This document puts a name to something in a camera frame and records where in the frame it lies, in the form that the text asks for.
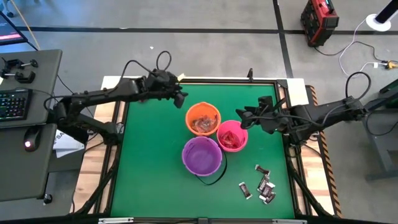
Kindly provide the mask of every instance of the chocolate bar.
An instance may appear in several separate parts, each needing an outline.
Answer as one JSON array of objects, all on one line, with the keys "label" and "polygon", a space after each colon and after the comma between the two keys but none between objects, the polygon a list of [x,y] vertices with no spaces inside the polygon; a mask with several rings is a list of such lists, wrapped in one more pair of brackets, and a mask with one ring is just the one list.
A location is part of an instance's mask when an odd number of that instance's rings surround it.
[{"label": "chocolate bar", "polygon": [[274,189],[275,185],[273,183],[266,183],[266,186],[264,187],[264,190],[260,194],[261,200],[266,200],[268,196],[272,193],[272,189]]},{"label": "chocolate bar", "polygon": [[241,188],[243,195],[246,197],[246,199],[249,199],[252,197],[252,194],[250,194],[248,188],[246,187],[246,184],[244,182],[241,182],[239,184],[239,187]]},{"label": "chocolate bar", "polygon": [[262,172],[262,174],[266,176],[269,176],[269,174],[271,173],[269,170],[263,169],[259,164],[257,164],[254,169],[259,172]]},{"label": "chocolate bar", "polygon": [[260,182],[259,186],[257,187],[257,191],[262,192],[268,182],[269,182],[268,176],[265,175],[264,177],[262,177],[261,182]]},{"label": "chocolate bar", "polygon": [[275,198],[276,193],[271,192],[271,194],[265,199],[263,200],[264,204],[268,205],[269,203],[271,203],[271,201]]}]

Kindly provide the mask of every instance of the red device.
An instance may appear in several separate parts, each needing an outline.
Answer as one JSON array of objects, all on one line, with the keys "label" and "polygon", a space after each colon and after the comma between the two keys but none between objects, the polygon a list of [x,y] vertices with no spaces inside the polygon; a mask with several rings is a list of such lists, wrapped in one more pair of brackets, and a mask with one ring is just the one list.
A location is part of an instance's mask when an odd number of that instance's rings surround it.
[{"label": "red device", "polygon": [[308,0],[300,19],[308,46],[323,46],[337,27],[338,20],[331,0]]}]

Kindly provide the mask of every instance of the white stand base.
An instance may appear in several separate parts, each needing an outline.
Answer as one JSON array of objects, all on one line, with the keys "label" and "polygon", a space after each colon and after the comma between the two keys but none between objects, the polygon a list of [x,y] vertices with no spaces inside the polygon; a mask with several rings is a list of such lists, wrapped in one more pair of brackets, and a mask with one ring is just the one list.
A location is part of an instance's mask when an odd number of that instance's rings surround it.
[{"label": "white stand base", "polygon": [[385,32],[391,28],[391,22],[387,21],[383,24],[379,23],[376,21],[374,18],[376,18],[377,14],[370,14],[366,17],[366,23],[368,26],[376,31],[380,32]]}]

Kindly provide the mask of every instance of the green tabletop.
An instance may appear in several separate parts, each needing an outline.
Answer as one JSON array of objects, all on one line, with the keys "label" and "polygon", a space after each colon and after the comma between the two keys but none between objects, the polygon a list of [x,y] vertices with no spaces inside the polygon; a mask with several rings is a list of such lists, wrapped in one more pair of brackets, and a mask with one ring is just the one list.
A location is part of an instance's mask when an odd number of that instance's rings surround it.
[{"label": "green tabletop", "polygon": [[[194,137],[185,125],[185,113],[202,101],[216,106],[222,121],[239,120],[235,109],[258,105],[257,98],[270,95],[272,85],[184,84],[189,93],[181,109],[172,101],[131,103],[127,116],[121,160],[114,190],[112,217],[162,218],[293,218],[282,137],[267,134],[259,126],[249,129],[247,146],[227,153],[224,177],[207,186],[182,163],[185,143]],[[217,179],[224,168],[205,182]],[[264,205],[256,191],[262,175],[260,164],[271,170],[276,198]],[[253,196],[246,200],[238,184],[245,182]]]}]

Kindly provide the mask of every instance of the gray floor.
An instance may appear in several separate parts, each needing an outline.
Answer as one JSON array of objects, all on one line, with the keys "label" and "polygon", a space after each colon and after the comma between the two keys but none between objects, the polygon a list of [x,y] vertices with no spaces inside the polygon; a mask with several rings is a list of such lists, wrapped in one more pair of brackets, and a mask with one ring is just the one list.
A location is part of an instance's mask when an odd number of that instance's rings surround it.
[{"label": "gray floor", "polygon": [[[131,27],[131,28],[216,28],[276,29],[271,0],[62,0],[16,1],[28,23],[39,27]],[[338,30],[354,30],[370,13],[377,13],[389,0],[334,0],[340,15]],[[301,29],[299,15],[306,0],[280,0],[285,29]],[[13,18],[23,26],[19,16]],[[398,30],[398,19],[392,21]],[[360,30],[369,30],[363,24]],[[42,49],[62,49],[59,75],[74,91],[95,90],[103,76],[120,75],[124,63],[136,59],[148,67],[162,50],[173,55],[170,71],[188,76],[244,77],[254,69],[255,77],[286,77],[278,34],[156,34],[156,33],[76,33],[35,32]],[[357,39],[374,45],[380,58],[398,60],[395,35],[361,35]],[[327,53],[342,49],[350,35],[333,35],[320,49]],[[344,97],[346,76],[338,65],[338,56],[326,57],[308,48],[302,35],[286,35],[295,78],[313,85],[319,103]],[[0,47],[0,52],[31,50],[28,45]],[[365,62],[373,62],[371,49],[354,45],[347,50],[343,66],[348,73],[358,71]],[[363,103],[398,78],[398,70],[368,66],[371,91]],[[127,75],[145,75],[131,66]],[[366,79],[358,77],[350,85],[350,94],[359,96]],[[57,83],[56,94],[68,93]],[[366,174],[378,171],[376,155],[360,123],[341,123],[326,130],[331,163],[336,177],[343,215],[346,218],[396,223],[398,220],[398,179],[366,182]],[[45,208],[36,200],[0,203],[0,220],[66,214],[76,184],[76,172],[58,173],[49,188],[56,200]]]}]

